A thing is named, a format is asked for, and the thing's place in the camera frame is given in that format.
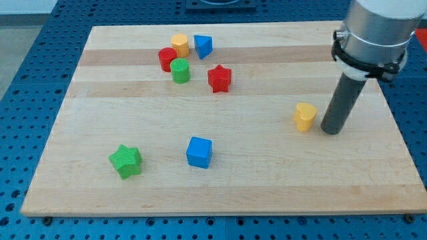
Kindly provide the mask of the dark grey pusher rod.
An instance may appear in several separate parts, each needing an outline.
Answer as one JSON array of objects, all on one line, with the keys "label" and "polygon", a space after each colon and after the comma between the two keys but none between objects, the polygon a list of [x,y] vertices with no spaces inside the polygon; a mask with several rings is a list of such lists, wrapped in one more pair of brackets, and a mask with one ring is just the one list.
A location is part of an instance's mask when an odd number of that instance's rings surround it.
[{"label": "dark grey pusher rod", "polygon": [[337,135],[341,132],[365,84],[366,81],[341,75],[320,125],[325,133]]}]

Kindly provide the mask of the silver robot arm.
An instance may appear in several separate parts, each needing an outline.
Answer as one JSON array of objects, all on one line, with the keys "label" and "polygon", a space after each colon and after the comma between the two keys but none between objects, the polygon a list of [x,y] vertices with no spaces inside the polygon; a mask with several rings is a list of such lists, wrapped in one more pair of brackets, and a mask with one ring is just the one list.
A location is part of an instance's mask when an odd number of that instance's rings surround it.
[{"label": "silver robot arm", "polygon": [[353,0],[331,54],[342,75],[321,122],[338,134],[368,79],[391,82],[408,59],[407,46],[426,14],[426,0]]}]

